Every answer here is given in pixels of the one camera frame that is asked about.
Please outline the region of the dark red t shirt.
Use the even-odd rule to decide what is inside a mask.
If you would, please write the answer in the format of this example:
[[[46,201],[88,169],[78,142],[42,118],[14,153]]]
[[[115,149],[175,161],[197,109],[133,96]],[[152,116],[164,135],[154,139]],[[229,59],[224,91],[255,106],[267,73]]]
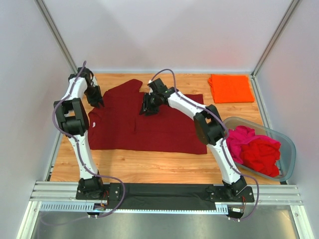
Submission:
[[[162,105],[155,115],[140,114],[142,84],[132,79],[104,93],[104,106],[88,113],[90,148],[206,154],[193,120],[182,112]]]

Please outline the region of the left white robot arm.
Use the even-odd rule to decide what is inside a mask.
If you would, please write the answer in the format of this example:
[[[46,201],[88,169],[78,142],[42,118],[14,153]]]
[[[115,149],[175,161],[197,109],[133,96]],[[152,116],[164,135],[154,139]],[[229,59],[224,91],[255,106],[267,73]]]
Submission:
[[[54,102],[52,120],[55,127],[72,144],[79,166],[80,179],[76,199],[99,200],[105,195],[103,180],[93,161],[88,142],[89,119],[82,103],[86,96],[88,104],[104,106],[100,86],[93,72],[82,66],[68,78],[69,86],[64,97]]]

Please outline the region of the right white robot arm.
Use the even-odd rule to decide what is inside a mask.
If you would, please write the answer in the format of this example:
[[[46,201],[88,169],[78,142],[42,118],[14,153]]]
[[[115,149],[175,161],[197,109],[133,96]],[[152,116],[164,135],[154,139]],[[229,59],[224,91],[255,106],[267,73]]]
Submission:
[[[252,192],[227,148],[225,125],[217,108],[197,103],[174,87],[168,88],[160,78],[150,80],[148,87],[150,92],[144,94],[140,114],[155,115],[161,105],[167,105],[193,119],[198,139],[212,152],[222,176],[223,186],[214,188],[211,195],[229,201],[247,201]]]

